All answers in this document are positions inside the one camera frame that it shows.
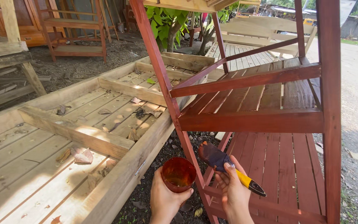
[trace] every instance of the unfinished wooden platform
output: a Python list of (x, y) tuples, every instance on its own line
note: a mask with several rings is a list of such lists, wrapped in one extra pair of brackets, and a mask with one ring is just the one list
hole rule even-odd
[[(312, 134), (236, 132), (227, 153), (233, 155), (267, 197), (251, 194), (255, 223), (325, 221), (324, 178)], [(211, 208), (221, 210), (221, 198)], [(226, 214), (221, 211), (221, 218)]]
[[(224, 43), (224, 47), (225, 47), (226, 57), (229, 57), (229, 56), (232, 56), (235, 54), (239, 54), (242, 52), (250, 51), (250, 50), (257, 48), (257, 47), (245, 46), (245, 45), (235, 44), (235, 43)], [(213, 58), (215, 58), (215, 61), (218, 61), (221, 59), (217, 42), (212, 43), (211, 48), (208, 50), (208, 52), (205, 56), (213, 57)], [(264, 51), (262, 53), (258, 53), (258, 54), (238, 58), (236, 60), (228, 61), (227, 66), (229, 67), (230, 71), (236, 71), (236, 70), (240, 70), (240, 69), (254, 67), (257, 65), (271, 63), (273, 61), (274, 61), (274, 58), (268, 52)]]
[[(213, 63), (189, 60), (166, 58), (173, 84)], [(0, 223), (51, 223), (58, 216), (63, 223), (113, 221), (174, 129), (148, 65), (142, 58), (0, 112)], [(133, 97), (143, 101), (132, 103)], [(66, 112), (56, 115), (61, 105)], [(137, 118), (139, 109), (162, 114)], [(136, 142), (128, 139), (133, 129)], [(57, 162), (73, 144), (90, 147), (93, 162), (77, 164), (71, 155)], [(108, 173), (96, 174), (102, 181), (90, 189), (89, 174), (103, 170)]]

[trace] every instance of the wooden post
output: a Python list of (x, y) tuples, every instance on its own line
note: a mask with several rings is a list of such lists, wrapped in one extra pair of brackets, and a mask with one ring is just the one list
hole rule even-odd
[[(180, 110), (178, 107), (178, 103), (176, 99), (170, 97), (169, 91), (172, 89), (172, 86), (168, 79), (166, 68), (164, 62), (162, 61), (161, 53), (158, 49), (156, 39), (154, 38), (154, 34), (152, 32), (152, 28), (147, 18), (146, 11), (144, 10), (143, 2), (142, 0), (129, 0), (129, 3), (131, 4), (137, 23), (139, 24), (138, 27), (140, 33), (142, 34), (142, 38), (146, 46), (147, 52), (149, 54), (150, 60), (152, 62), (154, 71), (156, 73), (158, 83), (160, 83), (161, 92), (164, 95), (165, 101), (167, 103), (167, 107), (169, 109), (169, 113), (172, 118), (172, 122), (175, 125), (186, 158), (196, 167), (196, 171), (197, 171), (196, 185), (198, 188), (202, 189), (202, 187), (204, 186), (204, 180), (202, 178), (200, 167), (197, 164), (197, 160), (195, 158), (194, 151), (190, 143), (189, 136), (187, 135), (187, 132), (182, 131), (180, 128), (180, 124), (178, 120), (178, 117), (180, 115)], [(206, 205), (205, 208), (211, 223), (218, 224), (219, 223), (218, 218), (216, 216), (211, 215), (211, 212), (209, 212), (209, 206), (207, 206), (210, 204), (211, 198), (204, 193), (200, 194), (200, 197), (203, 203)]]
[(341, 28), (339, 0), (316, 1), (321, 101), (324, 115), (324, 180), (327, 223), (341, 211)]
[(303, 29), (302, 16), (302, 1), (295, 0), (295, 18), (296, 18), (296, 33), (298, 35), (298, 52), (299, 57), (304, 57), (305, 53), (305, 34)]
[[(220, 57), (226, 58), (225, 48), (223, 46), (222, 33), (220, 32), (220, 25), (219, 25), (219, 19), (218, 19), (217, 12), (212, 13), (212, 19), (214, 20), (215, 36), (216, 36), (216, 39), (217, 39), (218, 45), (219, 45)], [(223, 70), (225, 71), (225, 73), (229, 73), (229, 68), (227, 67), (227, 62), (223, 63)]]

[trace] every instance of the wooden cabinet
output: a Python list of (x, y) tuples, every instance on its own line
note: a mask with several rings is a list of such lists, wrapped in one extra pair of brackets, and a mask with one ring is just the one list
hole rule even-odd
[[(49, 0), (52, 9), (57, 9), (54, 0)], [(27, 43), (28, 47), (46, 45), (46, 40), (42, 34), (42, 26), (39, 22), (39, 16), (35, 8), (33, 0), (13, 0), (16, 12), (17, 23), (19, 25), (20, 37)], [(39, 1), (41, 9), (47, 9), (45, 1)], [(57, 12), (54, 13), (55, 18), (59, 18)], [(47, 18), (48, 14), (44, 13), (42, 17)], [(48, 28), (50, 39), (55, 39), (53, 28)], [(66, 37), (63, 28), (57, 27), (57, 35)], [(4, 21), (0, 9), (0, 36), (6, 37)]]

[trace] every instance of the wooden chair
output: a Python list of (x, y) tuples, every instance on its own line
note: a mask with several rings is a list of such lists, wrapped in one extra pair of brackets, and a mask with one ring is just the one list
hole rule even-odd
[[(216, 184), (208, 186), (213, 171), (209, 168), (202, 175), (187, 131), (226, 131), (220, 149), (225, 148), (231, 132), (236, 132), (229, 153), (235, 155), (250, 177), (268, 191), (266, 198), (251, 196), (250, 212), (255, 223), (339, 224), (339, 0), (324, 3), (317, 0), (317, 20), (323, 21), (318, 25), (318, 63), (309, 63), (306, 58), (301, 0), (295, 0), (298, 34), (295, 38), (226, 57), (216, 11), (233, 2), (146, 2), (151, 6), (212, 13), (221, 59), (172, 88), (143, 2), (130, 0), (182, 148), (187, 159), (196, 166), (196, 185), (207, 215), (211, 223), (218, 223), (217, 217), (226, 218), (220, 203), (221, 190)], [(293, 43), (298, 43), (299, 57), (228, 71), (227, 61)], [(225, 74), (219, 80), (192, 85), (222, 64)], [(195, 94), (196, 99), (191, 104), (182, 110), (178, 108), (177, 97)], [(323, 134), (324, 179), (310, 133)]]

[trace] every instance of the tree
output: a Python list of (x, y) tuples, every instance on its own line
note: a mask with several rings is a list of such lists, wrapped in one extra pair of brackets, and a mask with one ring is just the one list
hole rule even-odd
[(175, 39), (180, 46), (181, 33), (187, 29), (188, 11), (147, 6), (146, 14), (160, 51), (173, 52)]

